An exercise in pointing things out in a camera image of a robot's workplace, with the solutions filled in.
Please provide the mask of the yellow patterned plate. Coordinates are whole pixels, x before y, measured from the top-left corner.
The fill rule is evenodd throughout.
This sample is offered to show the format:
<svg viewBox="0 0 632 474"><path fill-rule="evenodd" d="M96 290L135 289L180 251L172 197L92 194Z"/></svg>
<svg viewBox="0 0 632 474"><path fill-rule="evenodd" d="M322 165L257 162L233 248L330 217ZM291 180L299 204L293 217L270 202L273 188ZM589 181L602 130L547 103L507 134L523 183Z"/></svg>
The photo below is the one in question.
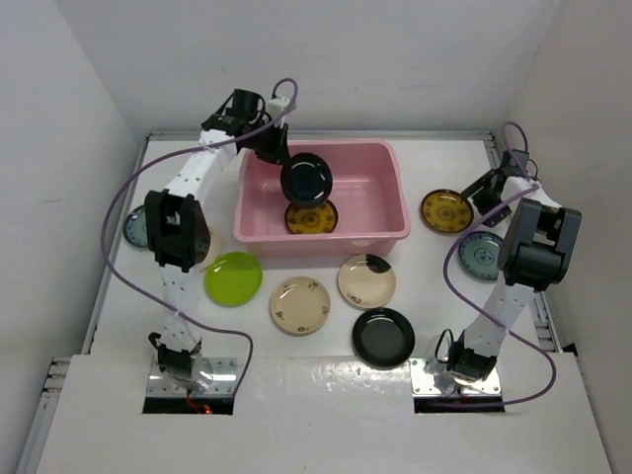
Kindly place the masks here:
<svg viewBox="0 0 632 474"><path fill-rule="evenodd" d="M330 200L326 200L314 208L290 204L284 213L285 227L292 234L332 233L338 222L337 208Z"/></svg>
<svg viewBox="0 0 632 474"><path fill-rule="evenodd" d="M474 210L460 193L453 190L434 190L423 198L420 217L437 233L456 234L473 223Z"/></svg>

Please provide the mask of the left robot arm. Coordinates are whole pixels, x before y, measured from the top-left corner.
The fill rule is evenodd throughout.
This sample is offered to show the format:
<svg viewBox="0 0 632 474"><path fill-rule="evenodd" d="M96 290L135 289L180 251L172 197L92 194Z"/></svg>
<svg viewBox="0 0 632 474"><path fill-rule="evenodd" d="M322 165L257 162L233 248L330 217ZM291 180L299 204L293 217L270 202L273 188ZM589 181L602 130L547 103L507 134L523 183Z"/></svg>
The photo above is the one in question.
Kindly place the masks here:
<svg viewBox="0 0 632 474"><path fill-rule="evenodd" d="M211 247L203 205L216 179L242 148L275 164L288 159L286 115L295 101L236 89L201 125L199 149L163 190L144 200L149 250L158 264L168 313L150 335L159 369L178 385L198 391L208 365L201 356L201 329L192 323L195 282Z"/></svg>

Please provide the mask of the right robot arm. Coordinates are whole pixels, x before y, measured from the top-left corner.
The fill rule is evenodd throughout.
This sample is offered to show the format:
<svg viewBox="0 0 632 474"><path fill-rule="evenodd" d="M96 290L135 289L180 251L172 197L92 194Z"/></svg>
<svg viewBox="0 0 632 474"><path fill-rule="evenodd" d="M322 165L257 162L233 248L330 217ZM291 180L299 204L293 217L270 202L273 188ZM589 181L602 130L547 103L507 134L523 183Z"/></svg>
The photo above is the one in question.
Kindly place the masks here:
<svg viewBox="0 0 632 474"><path fill-rule="evenodd" d="M529 153L506 151L498 168L483 175L465 195L483 213L478 224L511 219L496 262L499 276L483 306L447 355L434 355L428 367L445 384L483 381L495 368L501 346L522 309L567 273L582 215L554 201L526 172Z"/></svg>

